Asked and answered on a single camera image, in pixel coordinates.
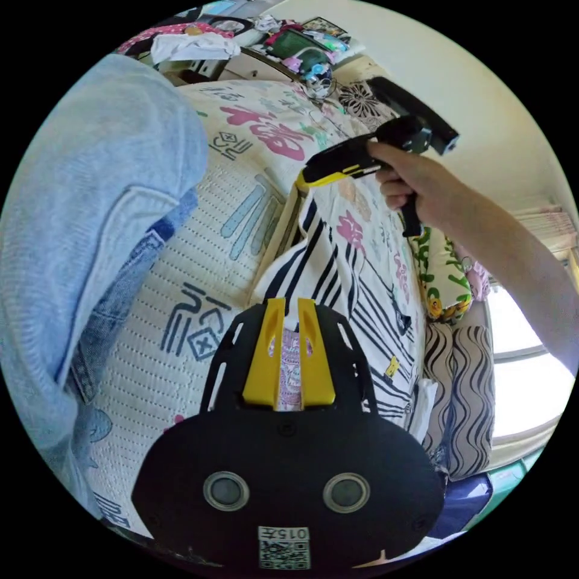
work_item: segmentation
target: blue fabric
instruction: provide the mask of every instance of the blue fabric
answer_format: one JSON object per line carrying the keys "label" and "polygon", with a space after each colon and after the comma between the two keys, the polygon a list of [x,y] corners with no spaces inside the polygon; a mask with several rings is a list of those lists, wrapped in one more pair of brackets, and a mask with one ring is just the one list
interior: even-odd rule
{"label": "blue fabric", "polygon": [[91,402],[144,276],[197,204],[206,164],[183,95],[109,55],[47,117],[0,217],[2,372],[35,447],[96,517],[84,477],[99,428]]}

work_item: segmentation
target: picture frame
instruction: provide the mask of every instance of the picture frame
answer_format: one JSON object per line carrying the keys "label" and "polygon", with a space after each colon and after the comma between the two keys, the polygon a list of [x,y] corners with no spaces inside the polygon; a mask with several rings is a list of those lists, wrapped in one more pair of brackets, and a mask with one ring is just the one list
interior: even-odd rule
{"label": "picture frame", "polygon": [[347,35],[348,32],[343,28],[335,25],[333,22],[322,18],[321,16],[316,16],[306,22],[302,22],[302,26],[305,30],[318,30],[324,34],[329,34],[336,38]]}

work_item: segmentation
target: screw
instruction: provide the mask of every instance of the screw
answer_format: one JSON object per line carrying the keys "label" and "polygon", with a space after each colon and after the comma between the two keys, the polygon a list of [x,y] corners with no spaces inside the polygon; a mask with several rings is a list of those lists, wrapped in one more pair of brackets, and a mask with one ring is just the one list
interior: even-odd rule
{"label": "screw", "polygon": [[424,529],[426,525],[426,519],[417,519],[412,523],[412,530],[413,531],[420,531]]}
{"label": "screw", "polygon": [[277,431],[281,436],[293,436],[296,433],[296,425],[291,420],[284,420]]}
{"label": "screw", "polygon": [[156,515],[156,514],[152,514],[149,517],[149,523],[154,525],[155,527],[162,527],[161,519],[159,519],[158,515]]}

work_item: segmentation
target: finger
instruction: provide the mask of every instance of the finger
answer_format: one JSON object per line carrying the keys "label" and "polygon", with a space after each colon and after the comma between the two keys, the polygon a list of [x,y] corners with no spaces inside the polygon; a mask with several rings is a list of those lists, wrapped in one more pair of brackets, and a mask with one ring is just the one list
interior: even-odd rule
{"label": "finger", "polygon": [[391,181],[380,186],[380,193],[384,197],[397,197],[398,195],[410,195],[412,189],[404,181]]}
{"label": "finger", "polygon": [[387,181],[399,181],[400,175],[394,169],[380,169],[376,172],[376,181],[386,183]]}
{"label": "finger", "polygon": [[391,145],[369,141],[367,149],[373,159],[387,163],[398,172],[408,163],[408,153]]}
{"label": "finger", "polygon": [[395,195],[394,197],[387,197],[386,198],[386,205],[392,211],[398,211],[406,205],[408,201],[407,195]]}

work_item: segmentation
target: hand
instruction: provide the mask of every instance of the hand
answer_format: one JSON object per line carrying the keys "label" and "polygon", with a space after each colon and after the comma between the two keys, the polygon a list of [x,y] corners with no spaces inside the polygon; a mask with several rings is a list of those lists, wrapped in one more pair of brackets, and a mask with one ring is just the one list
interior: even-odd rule
{"label": "hand", "polygon": [[376,173],[388,207],[399,210],[415,192],[416,212],[427,226],[445,231],[453,215],[460,213],[462,206],[477,195],[441,164],[427,157],[372,141],[368,143],[368,152],[392,167]]}

